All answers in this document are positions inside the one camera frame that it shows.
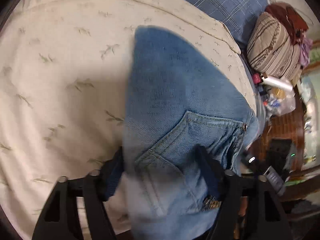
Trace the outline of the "blue denim jeans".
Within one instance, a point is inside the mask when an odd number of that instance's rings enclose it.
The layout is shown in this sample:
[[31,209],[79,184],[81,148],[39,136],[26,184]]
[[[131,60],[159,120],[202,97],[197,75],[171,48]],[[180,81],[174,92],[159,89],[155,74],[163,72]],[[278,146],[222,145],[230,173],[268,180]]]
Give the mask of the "blue denim jeans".
[[195,239],[218,208],[195,160],[203,146],[223,169],[257,136],[244,96],[193,45],[157,27],[135,32],[126,94],[123,154],[135,239]]

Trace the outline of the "brown wicker nightstand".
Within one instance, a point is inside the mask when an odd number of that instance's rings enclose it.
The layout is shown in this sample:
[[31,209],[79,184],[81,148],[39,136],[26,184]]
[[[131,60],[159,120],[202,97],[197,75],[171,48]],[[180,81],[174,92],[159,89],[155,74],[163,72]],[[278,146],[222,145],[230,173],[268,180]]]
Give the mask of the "brown wicker nightstand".
[[292,170],[300,171],[303,166],[305,146],[304,109],[297,87],[294,87],[294,92],[296,109],[291,113],[272,117],[270,123],[266,123],[261,137],[253,142],[248,151],[259,160],[264,160],[271,139],[291,139],[297,148],[297,153],[292,163]]

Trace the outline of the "clear plastic bag of items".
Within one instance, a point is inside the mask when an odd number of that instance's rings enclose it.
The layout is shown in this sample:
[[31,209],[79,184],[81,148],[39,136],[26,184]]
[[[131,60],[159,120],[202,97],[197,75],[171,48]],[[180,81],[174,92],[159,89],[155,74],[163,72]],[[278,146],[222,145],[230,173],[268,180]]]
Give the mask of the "clear plastic bag of items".
[[274,115],[289,114],[296,109],[295,92],[292,83],[287,79],[283,79],[282,83],[289,85],[290,90],[263,84],[263,89],[266,92],[263,103],[269,118]]

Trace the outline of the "white bottle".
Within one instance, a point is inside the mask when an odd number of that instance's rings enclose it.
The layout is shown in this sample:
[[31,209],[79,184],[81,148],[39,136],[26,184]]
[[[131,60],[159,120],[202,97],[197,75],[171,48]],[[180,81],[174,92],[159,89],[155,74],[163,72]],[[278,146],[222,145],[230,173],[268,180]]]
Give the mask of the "white bottle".
[[291,92],[293,90],[292,83],[286,78],[279,79],[277,77],[270,76],[264,73],[261,74],[261,80],[262,84],[268,85],[270,87],[279,88],[286,92]]

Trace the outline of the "striped beige pillow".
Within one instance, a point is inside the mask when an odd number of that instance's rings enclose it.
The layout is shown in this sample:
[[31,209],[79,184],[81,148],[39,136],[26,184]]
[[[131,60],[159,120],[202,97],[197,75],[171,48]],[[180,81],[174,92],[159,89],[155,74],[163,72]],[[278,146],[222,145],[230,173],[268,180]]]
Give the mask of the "striped beige pillow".
[[256,21],[247,58],[254,70],[277,78],[293,80],[302,72],[300,46],[292,44],[286,28],[267,12]]

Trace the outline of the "purple cloth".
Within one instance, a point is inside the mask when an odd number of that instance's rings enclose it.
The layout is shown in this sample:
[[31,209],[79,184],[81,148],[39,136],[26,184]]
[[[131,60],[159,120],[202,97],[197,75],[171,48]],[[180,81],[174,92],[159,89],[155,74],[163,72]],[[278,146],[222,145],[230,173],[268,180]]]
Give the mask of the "purple cloth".
[[305,37],[300,43],[300,57],[299,63],[301,66],[306,67],[310,63],[309,53],[312,48],[313,41],[310,38]]

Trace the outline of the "dark red bag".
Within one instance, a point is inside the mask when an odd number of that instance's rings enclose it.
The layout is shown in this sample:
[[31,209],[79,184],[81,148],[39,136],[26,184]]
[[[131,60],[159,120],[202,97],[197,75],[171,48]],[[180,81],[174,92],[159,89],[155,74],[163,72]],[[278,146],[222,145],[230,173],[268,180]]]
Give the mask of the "dark red bag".
[[290,4],[272,3],[265,8],[265,12],[268,12],[285,27],[293,45],[303,43],[313,45],[313,40],[305,36],[309,29],[307,23]]

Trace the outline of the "cream leaf-print quilt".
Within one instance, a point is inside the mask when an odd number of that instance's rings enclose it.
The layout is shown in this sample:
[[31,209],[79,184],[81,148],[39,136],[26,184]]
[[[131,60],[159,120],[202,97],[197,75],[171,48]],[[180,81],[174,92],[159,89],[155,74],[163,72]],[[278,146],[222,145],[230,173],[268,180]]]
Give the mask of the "cream leaf-print quilt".
[[141,25],[186,38],[256,109],[231,33],[185,0],[20,0],[1,30],[1,208],[22,239],[59,176],[82,177],[120,146]]

